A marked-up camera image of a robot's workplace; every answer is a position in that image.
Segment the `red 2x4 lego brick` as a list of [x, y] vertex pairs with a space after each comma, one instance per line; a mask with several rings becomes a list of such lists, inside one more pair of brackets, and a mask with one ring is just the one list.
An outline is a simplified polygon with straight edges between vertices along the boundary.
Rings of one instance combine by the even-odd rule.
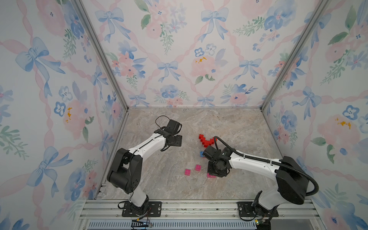
[[203, 134], [199, 134], [198, 136], [201, 144], [204, 146], [204, 148], [207, 148], [209, 146], [213, 146], [215, 144], [214, 138], [211, 138], [209, 140], [207, 140]]

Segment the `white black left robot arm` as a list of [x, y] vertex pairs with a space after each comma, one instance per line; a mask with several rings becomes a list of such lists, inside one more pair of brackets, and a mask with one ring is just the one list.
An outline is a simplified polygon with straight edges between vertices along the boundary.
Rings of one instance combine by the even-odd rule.
[[182, 136], [179, 135], [181, 129], [181, 123], [169, 119], [166, 126], [160, 126], [147, 140], [116, 152], [107, 181], [129, 195], [129, 200], [123, 202], [122, 216], [144, 217], [152, 211], [149, 197], [140, 186], [143, 163], [157, 151], [182, 146]]

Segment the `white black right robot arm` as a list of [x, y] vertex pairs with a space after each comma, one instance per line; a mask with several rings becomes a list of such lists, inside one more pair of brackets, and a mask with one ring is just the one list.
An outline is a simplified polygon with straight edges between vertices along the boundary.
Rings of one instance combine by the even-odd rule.
[[224, 149], [208, 146], [203, 156], [209, 161], [208, 173], [216, 177], [226, 177], [232, 169], [252, 172], [271, 180], [274, 185], [257, 193], [248, 205], [256, 217], [271, 216], [279, 205], [304, 204], [305, 198], [319, 192], [316, 180], [304, 172], [290, 157], [270, 159], [238, 151], [231, 147]]

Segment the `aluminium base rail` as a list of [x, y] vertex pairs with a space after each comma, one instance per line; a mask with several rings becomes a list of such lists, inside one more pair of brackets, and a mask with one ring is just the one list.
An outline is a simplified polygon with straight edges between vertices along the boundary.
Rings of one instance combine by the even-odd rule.
[[77, 230], [325, 230], [314, 204], [280, 205], [267, 218], [240, 217], [236, 200], [164, 200], [160, 217], [123, 217], [117, 200], [86, 202]]

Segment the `aluminium corner post left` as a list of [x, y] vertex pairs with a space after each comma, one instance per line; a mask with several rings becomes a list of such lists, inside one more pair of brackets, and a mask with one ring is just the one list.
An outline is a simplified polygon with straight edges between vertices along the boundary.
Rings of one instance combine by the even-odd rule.
[[85, 10], [85, 7], [84, 7], [82, 1], [72, 0], [71, 2], [72, 2], [72, 5], [75, 7], [78, 16], [81, 18], [81, 22], [82, 22], [83, 26], [86, 29], [86, 33], [90, 37], [90, 40], [91, 40], [92, 45], [94, 47], [94, 50], [97, 53], [97, 57], [99, 58], [103, 69], [106, 71], [108, 79], [111, 81], [111, 83], [113, 85], [113, 89], [116, 91], [119, 101], [122, 103], [123, 110], [125, 112], [128, 112], [128, 106], [127, 106], [127, 103], [126, 103], [126, 101], [123, 97], [122, 91], [121, 91], [121, 89], [118, 85], [118, 81], [115, 78], [110, 65], [108, 64], [107, 57], [104, 53], [102, 45], [101, 45], [101, 43], [98, 39], [97, 33], [96, 33], [92, 23], [91, 23], [91, 20], [88, 16], [88, 13]]

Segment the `aluminium corner post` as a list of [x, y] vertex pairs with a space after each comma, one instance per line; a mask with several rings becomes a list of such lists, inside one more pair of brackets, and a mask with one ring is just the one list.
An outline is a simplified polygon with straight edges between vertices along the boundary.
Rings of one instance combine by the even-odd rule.
[[303, 47], [306, 43], [306, 41], [309, 39], [309, 37], [312, 35], [314, 29], [316, 28], [318, 22], [324, 15], [324, 12], [326, 11], [326, 7], [329, 5], [329, 0], [322, 0], [318, 1], [315, 10], [312, 12], [310, 16], [309, 22], [306, 24], [305, 28], [303, 29], [300, 38], [295, 43], [294, 48], [290, 52], [289, 58], [287, 59], [285, 66], [281, 69], [279, 72], [279, 75], [277, 76], [275, 82], [273, 83], [269, 93], [266, 95], [266, 98], [262, 105], [260, 106], [260, 109], [262, 112], [264, 112], [267, 107], [271, 104], [271, 100], [273, 96], [275, 95], [276, 91], [278, 90], [279, 86], [282, 84], [283, 79], [286, 77], [286, 74], [291, 69], [291, 66], [294, 64], [295, 60], [297, 59], [298, 55], [303, 50]]
[[127, 103], [126, 103], [126, 101], [123, 97], [122, 91], [121, 91], [121, 89], [118, 85], [118, 81], [115, 78], [110, 65], [108, 64], [107, 57], [104, 53], [102, 45], [101, 45], [101, 43], [98, 39], [97, 33], [96, 33], [92, 23], [91, 23], [91, 20], [88, 16], [88, 13], [85, 10], [85, 7], [84, 7], [82, 1], [72, 0], [71, 2], [72, 2], [72, 5], [75, 7], [78, 16], [81, 18], [81, 22], [82, 22], [83, 26], [86, 29], [86, 33], [90, 37], [90, 40], [91, 40], [92, 45], [94, 47], [94, 50], [97, 53], [97, 57], [99, 58], [103, 69], [106, 71], [108, 79], [111, 81], [111, 83], [113, 85], [113, 89], [116, 91], [119, 101], [122, 103], [123, 110], [125, 112], [128, 112], [128, 106], [127, 106]]

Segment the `aluminium corner post right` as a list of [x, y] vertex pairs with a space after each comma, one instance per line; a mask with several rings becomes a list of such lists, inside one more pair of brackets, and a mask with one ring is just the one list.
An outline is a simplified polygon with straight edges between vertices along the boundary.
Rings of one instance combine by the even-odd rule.
[[314, 29], [316, 28], [318, 22], [324, 15], [324, 12], [326, 11], [326, 7], [329, 5], [329, 0], [322, 0], [318, 1], [315, 10], [312, 12], [310, 16], [309, 22], [306, 24], [305, 28], [303, 29], [300, 38], [295, 43], [294, 48], [290, 52], [289, 58], [287, 59], [285, 66], [281, 69], [279, 72], [279, 75], [277, 76], [275, 82], [273, 83], [269, 93], [266, 95], [266, 98], [262, 105], [260, 106], [260, 109], [262, 112], [264, 112], [267, 107], [271, 104], [271, 100], [273, 96], [275, 95], [276, 91], [278, 90], [279, 86], [282, 84], [283, 79], [286, 77], [286, 74], [291, 69], [291, 66], [294, 64], [295, 60], [297, 59], [298, 55], [303, 50], [303, 47], [306, 43], [306, 41], [309, 39], [309, 37], [312, 35]]

